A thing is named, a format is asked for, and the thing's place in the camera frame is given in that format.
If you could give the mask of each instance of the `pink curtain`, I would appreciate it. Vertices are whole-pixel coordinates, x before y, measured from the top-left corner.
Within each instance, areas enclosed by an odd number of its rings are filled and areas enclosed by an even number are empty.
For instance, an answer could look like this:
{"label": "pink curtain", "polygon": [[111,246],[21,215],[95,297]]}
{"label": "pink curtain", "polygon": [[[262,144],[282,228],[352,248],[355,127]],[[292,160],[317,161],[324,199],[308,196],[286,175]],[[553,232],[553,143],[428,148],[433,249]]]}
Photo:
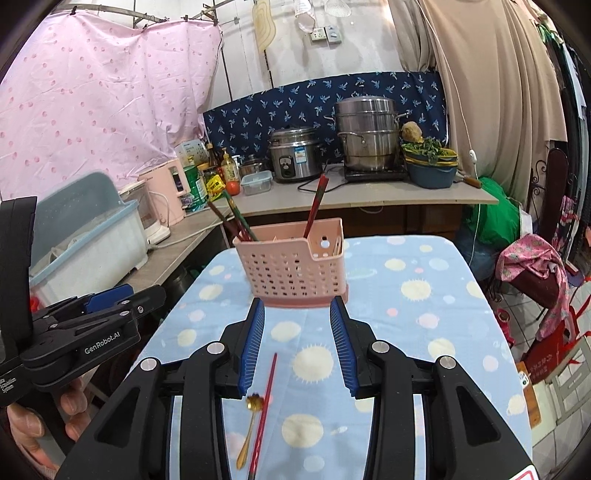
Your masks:
{"label": "pink curtain", "polygon": [[46,18],[0,85],[2,197],[44,197],[96,170],[122,187],[174,158],[204,131],[220,44],[210,22]]}

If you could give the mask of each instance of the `black cable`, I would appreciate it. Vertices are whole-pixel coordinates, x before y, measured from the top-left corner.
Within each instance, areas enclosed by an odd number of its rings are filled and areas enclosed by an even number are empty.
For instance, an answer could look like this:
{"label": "black cable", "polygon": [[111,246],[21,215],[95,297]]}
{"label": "black cable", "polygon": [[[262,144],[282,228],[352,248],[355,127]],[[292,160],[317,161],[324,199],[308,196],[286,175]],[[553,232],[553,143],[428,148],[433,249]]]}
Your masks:
{"label": "black cable", "polygon": [[[341,165],[335,165],[335,166],[333,166],[332,168],[329,168],[329,169],[327,169],[327,167],[328,167],[328,163],[325,165],[324,170],[322,171],[322,173],[328,173],[328,172],[330,172],[330,171],[332,171],[332,170],[334,170],[336,168],[341,168]],[[316,193],[315,190],[310,190],[310,189],[305,189],[304,188],[305,186],[309,185],[310,183],[312,183],[315,180],[316,179],[311,179],[311,180],[308,180],[305,183],[302,183],[301,185],[298,185],[298,187],[297,187],[298,192]],[[326,189],[324,191],[324,193],[332,192],[333,190],[336,190],[337,188],[342,187],[343,185],[347,185],[347,183],[348,182],[346,180],[345,181],[342,181],[336,187],[332,187],[331,189]]]}

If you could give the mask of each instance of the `chopsticks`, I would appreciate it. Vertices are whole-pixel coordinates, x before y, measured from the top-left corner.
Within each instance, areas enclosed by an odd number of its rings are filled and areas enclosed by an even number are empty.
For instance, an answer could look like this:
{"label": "chopsticks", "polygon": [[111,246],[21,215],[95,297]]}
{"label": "chopsticks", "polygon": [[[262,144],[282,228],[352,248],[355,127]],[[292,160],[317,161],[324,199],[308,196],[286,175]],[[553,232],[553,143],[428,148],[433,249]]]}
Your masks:
{"label": "chopsticks", "polygon": [[273,377],[275,376],[275,365],[277,364],[277,353],[273,355],[273,363],[271,364],[271,372],[269,373],[269,380],[267,382],[267,390],[265,392],[265,404],[262,408],[261,419],[259,420],[258,430],[256,431],[255,447],[252,451],[251,467],[248,471],[248,480],[255,480],[256,469],[258,467],[258,459],[261,453],[262,436],[265,432],[265,422],[267,421],[267,412],[269,410],[269,400],[271,398],[271,388],[273,387]]}
{"label": "chopsticks", "polygon": [[207,203],[208,207],[211,208],[212,212],[216,214],[216,216],[223,222],[224,226],[230,230],[230,232],[232,233],[232,235],[238,237],[238,239],[242,242],[244,242],[244,238],[241,235],[241,233],[238,231],[238,229],[236,228],[236,225],[234,225],[232,222],[229,222],[228,220],[226,220],[226,217],[224,217],[222,215],[222,213],[217,209],[217,207],[212,203],[212,202],[208,202]]}
{"label": "chopsticks", "polygon": [[236,203],[234,202],[234,199],[232,198],[232,196],[225,189],[222,190],[222,194],[224,195],[224,197],[226,197],[226,200],[228,201],[228,205],[230,206],[230,208],[232,209],[232,212],[234,213],[234,217],[236,217],[238,219],[239,223],[241,223],[244,226],[244,228],[247,231],[250,238],[253,241],[258,242],[258,238],[252,232],[252,230],[251,230],[250,226],[248,225],[248,223],[246,222],[245,218],[240,213],[240,210],[238,210],[238,207],[236,206]]}
{"label": "chopsticks", "polygon": [[320,207],[320,202],[322,202],[322,197],[324,196],[324,192],[326,191],[326,186],[328,185],[328,182],[328,177],[322,174],[320,176],[320,180],[318,181],[318,188],[316,189],[316,194],[314,195],[314,201],[312,202],[310,214],[308,215],[308,223],[306,225],[306,230],[304,231],[304,238],[308,238],[308,235],[310,234],[312,224],[314,223],[314,220],[316,220],[318,208]]}

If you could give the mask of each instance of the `navy blue cloth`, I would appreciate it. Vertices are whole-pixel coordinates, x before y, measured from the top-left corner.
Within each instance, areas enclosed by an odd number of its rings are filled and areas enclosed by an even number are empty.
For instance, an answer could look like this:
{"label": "navy blue cloth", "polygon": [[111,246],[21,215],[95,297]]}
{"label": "navy blue cloth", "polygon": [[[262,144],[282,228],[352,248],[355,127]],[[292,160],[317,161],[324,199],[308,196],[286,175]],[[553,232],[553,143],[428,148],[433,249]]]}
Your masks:
{"label": "navy blue cloth", "polygon": [[399,113],[409,112],[423,130],[447,144],[447,112],[443,85],[437,72],[375,72],[326,77],[292,83],[204,113],[211,142],[234,154],[263,157],[272,131],[289,127],[314,127],[329,161],[341,161],[343,147],[334,116],[335,103],[348,97],[377,95],[394,100]]}

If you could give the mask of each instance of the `spoon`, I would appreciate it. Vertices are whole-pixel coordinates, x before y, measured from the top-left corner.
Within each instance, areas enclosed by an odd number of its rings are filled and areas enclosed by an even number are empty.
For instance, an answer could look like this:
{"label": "spoon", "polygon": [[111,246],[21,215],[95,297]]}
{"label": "spoon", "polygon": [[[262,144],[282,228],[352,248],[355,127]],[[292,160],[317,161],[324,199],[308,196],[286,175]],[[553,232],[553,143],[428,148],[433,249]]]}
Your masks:
{"label": "spoon", "polygon": [[251,443],[252,428],[255,424],[256,413],[262,410],[264,404],[265,400],[258,393],[250,395],[246,398],[246,407],[252,412],[252,417],[251,425],[248,427],[248,433],[246,434],[246,439],[244,440],[244,445],[242,445],[242,450],[240,450],[240,454],[236,459],[236,468],[239,470],[244,467],[244,465],[246,465],[246,457],[248,456],[248,447]]}

